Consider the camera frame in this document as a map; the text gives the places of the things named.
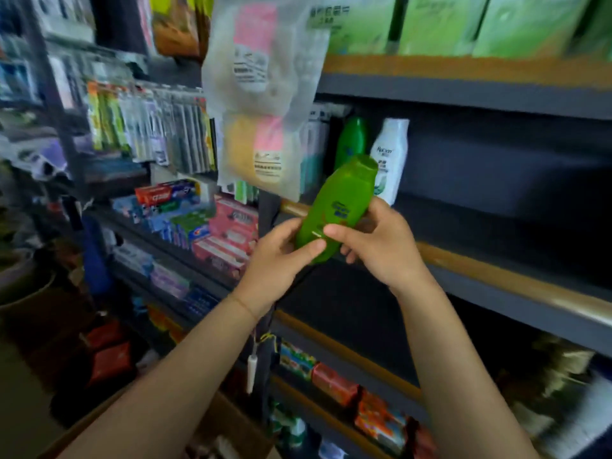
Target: forearm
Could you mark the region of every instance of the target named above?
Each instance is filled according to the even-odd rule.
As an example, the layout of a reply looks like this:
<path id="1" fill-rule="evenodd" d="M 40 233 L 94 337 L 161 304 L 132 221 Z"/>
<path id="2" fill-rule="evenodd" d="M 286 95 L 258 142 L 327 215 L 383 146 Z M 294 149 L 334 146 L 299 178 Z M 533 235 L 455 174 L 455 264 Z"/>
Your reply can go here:
<path id="1" fill-rule="evenodd" d="M 442 457 L 537 459 L 433 277 L 397 296 Z"/>
<path id="2" fill-rule="evenodd" d="M 219 303 L 60 458 L 178 457 L 255 323 L 231 296 Z"/>

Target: plastic bag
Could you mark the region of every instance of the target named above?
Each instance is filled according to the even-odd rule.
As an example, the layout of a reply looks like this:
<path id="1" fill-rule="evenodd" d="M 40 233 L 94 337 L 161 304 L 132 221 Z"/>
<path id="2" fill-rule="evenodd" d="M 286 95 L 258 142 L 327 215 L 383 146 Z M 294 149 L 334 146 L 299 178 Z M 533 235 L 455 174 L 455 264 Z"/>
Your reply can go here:
<path id="1" fill-rule="evenodd" d="M 241 179 L 299 199 L 299 131 L 329 43 L 328 30 L 306 28 L 313 1 L 215 0 L 202 82 L 211 116 L 223 122 L 220 184 Z"/>

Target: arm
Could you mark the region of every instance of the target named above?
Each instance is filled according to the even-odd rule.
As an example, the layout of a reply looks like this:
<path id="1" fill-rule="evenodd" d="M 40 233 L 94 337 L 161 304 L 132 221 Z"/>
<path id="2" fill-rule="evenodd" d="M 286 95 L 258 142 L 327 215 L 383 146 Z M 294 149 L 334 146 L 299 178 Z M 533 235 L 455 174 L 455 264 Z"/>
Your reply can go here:
<path id="1" fill-rule="evenodd" d="M 325 249 L 318 240 L 289 252 L 300 225 L 292 219 L 261 239 L 236 289 L 59 458 L 178 457 L 258 319 Z"/>
<path id="2" fill-rule="evenodd" d="M 374 197 L 371 233 L 327 225 L 397 297 L 436 440 L 445 458 L 538 459 L 472 344 L 455 309 L 420 257 L 405 219 Z"/>

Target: green and white bottle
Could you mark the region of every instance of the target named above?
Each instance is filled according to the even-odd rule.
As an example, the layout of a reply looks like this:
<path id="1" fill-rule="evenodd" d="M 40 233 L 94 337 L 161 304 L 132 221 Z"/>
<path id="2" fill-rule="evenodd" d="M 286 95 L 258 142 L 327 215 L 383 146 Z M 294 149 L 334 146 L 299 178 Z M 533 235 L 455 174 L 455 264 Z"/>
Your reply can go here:
<path id="1" fill-rule="evenodd" d="M 395 203 L 408 156 L 409 123 L 408 119 L 385 119 L 370 151 L 370 156 L 378 163 L 374 195 L 385 200 L 389 206 Z"/>

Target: floor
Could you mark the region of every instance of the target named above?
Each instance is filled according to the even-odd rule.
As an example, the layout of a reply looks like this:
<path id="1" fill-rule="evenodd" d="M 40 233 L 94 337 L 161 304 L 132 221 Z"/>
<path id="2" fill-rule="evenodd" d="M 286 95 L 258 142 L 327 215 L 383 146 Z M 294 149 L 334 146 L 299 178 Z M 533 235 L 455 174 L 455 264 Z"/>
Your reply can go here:
<path id="1" fill-rule="evenodd" d="M 0 322 L 0 456 L 35 458 L 62 434 L 48 413 L 50 400 Z"/>

